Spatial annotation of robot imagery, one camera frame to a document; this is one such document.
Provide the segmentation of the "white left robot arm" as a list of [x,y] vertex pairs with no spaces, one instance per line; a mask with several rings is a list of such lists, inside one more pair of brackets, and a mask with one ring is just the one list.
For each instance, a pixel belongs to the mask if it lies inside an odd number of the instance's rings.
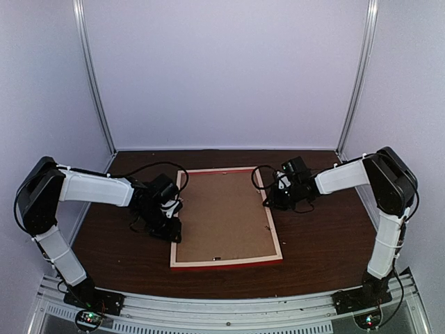
[[134,173],[112,175],[56,163],[41,157],[15,194],[13,214],[18,226],[38,245],[62,279],[74,287],[72,296],[85,309],[93,309],[100,295],[87,282],[88,273],[59,228],[65,208],[83,209],[93,203],[128,208],[135,212],[153,237],[181,242],[183,190],[161,173],[142,182]]

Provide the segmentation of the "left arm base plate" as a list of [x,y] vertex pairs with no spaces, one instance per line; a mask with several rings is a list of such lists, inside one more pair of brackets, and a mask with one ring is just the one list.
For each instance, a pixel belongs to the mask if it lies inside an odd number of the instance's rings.
[[82,292],[80,290],[69,290],[63,297],[63,302],[100,314],[119,316],[124,303],[124,295],[100,289],[90,289]]

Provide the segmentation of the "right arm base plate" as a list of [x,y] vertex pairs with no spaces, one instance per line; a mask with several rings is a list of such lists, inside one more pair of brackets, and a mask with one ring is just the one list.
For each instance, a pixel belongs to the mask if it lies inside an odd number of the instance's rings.
[[385,292],[382,296],[375,299],[366,298],[362,289],[340,290],[332,295],[332,300],[336,313],[338,315],[349,312],[357,312],[368,308],[378,307],[383,303],[392,301],[392,296],[389,292]]

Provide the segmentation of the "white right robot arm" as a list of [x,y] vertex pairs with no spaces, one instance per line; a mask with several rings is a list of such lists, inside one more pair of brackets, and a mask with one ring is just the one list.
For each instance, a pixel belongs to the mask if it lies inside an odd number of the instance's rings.
[[368,308],[387,289],[403,247],[406,225],[419,207],[417,178],[397,153],[383,147],[316,174],[302,157],[296,157],[274,170],[271,184],[254,187],[267,191],[264,207],[286,211],[296,210],[299,202],[312,203],[318,197],[364,185],[371,187],[379,211],[373,252],[356,294],[357,302]]

